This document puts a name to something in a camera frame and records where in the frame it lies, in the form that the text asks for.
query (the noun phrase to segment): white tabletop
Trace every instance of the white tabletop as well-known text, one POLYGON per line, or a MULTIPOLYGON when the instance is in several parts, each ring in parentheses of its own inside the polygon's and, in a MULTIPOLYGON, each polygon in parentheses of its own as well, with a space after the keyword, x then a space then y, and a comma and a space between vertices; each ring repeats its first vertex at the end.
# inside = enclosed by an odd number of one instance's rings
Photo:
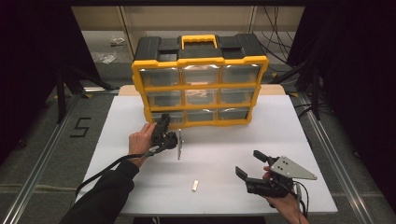
MULTIPOLYGON (((109 110, 85 179, 128 151, 128 135, 146 123, 139 96, 117 96, 109 110)), ((253 150, 285 155, 318 176, 298 180, 308 189, 310 213, 335 213, 337 208, 306 141, 289 96, 261 95, 249 125, 191 127, 182 130, 181 159, 177 150, 149 158, 134 178, 135 188, 122 209, 133 216, 261 216, 276 213, 258 195, 247 193, 235 174, 239 166, 261 178, 265 165, 253 150), (194 180, 198 189, 191 190, 194 180)), ((80 196, 91 189, 85 187, 80 196)))

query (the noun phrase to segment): small white object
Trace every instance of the small white object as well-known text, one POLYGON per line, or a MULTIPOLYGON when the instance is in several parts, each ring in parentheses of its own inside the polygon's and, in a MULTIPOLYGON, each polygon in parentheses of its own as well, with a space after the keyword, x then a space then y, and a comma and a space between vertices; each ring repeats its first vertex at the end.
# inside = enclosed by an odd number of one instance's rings
POLYGON ((194 180, 194 184, 192 185, 192 192, 197 191, 198 188, 198 180, 194 180))

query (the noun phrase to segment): gray carpet floor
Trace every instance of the gray carpet floor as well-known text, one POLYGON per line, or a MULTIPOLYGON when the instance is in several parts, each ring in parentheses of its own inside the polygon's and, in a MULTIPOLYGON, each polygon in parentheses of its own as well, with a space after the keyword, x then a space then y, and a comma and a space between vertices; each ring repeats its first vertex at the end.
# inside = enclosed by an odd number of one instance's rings
MULTIPOLYGON (((132 83, 132 71, 129 63, 97 63, 96 66, 103 81, 110 85, 122 86, 132 83)), ((284 65, 272 64, 271 66, 276 71, 288 70, 284 65)), ((270 80, 272 73, 274 70, 269 69, 263 81, 270 80)), ((292 77, 285 81, 286 91, 293 92, 295 78, 292 77)), ((83 84, 84 86, 94 86, 88 81, 83 81, 83 84)), ((42 109, 30 132, 25 136, 27 146, 15 148, 0 166, 0 218, 5 217, 8 208, 15 200, 21 185, 31 173, 55 128, 57 101, 54 96, 55 91, 47 100, 48 108, 42 109)), ((73 189, 80 184, 89 166, 114 96, 114 94, 94 94, 91 97, 79 97, 76 107, 66 123, 62 137, 51 155, 19 223, 57 223, 69 209, 74 201, 73 189), (89 127, 89 130, 85 137, 71 137, 83 133, 82 130, 75 130, 80 118, 90 118, 84 119, 80 123, 82 126, 89 127)), ((294 105, 301 104, 300 97, 291 96, 290 99, 294 105)), ((326 104, 324 94, 321 95, 320 101, 326 104)), ((302 110, 302 107, 297 107, 296 114, 300 114, 302 110)), ((320 117, 334 148, 359 190, 360 196, 366 202, 374 222, 396 223, 395 214, 368 174, 366 167, 359 158, 352 154, 353 147, 332 109, 328 106, 321 107, 320 117)), ((311 223, 359 223, 307 115, 301 117, 301 124, 311 142, 319 168, 339 210, 333 215, 313 215, 309 217, 309 220, 311 223)), ((279 215, 268 216, 266 220, 267 223, 286 223, 279 215)), ((119 217, 116 223, 133 223, 133 221, 132 217, 119 217)))

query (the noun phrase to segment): plastic drawer organizer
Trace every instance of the plastic drawer organizer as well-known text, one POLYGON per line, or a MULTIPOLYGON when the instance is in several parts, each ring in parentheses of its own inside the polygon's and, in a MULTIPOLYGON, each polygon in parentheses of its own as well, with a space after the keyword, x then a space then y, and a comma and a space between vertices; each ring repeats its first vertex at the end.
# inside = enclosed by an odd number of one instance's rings
POLYGON ((248 124, 268 66, 253 34, 143 37, 132 64, 148 122, 170 128, 248 124))

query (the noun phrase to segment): person's hand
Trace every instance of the person's hand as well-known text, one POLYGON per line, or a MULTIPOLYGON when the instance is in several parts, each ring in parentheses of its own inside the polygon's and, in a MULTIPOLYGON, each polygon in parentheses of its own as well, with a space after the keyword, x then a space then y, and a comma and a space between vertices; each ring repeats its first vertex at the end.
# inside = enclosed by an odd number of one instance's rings
MULTIPOLYGON (((151 134, 154 131, 155 125, 157 123, 147 123, 143 126, 139 133, 131 133, 129 135, 129 153, 132 154, 145 154, 151 148, 151 134)), ((129 159, 137 167, 141 167, 143 162, 147 159, 129 159)))
MULTIPOLYGON (((265 174, 262 176, 262 179, 271 178, 271 172, 269 166, 264 166, 265 174)), ((296 199, 288 194, 285 198, 271 198, 271 197, 263 197, 267 200, 269 204, 272 204, 276 210, 285 218, 289 223, 309 223, 308 220, 303 216, 299 209, 299 203, 297 203, 296 199)))

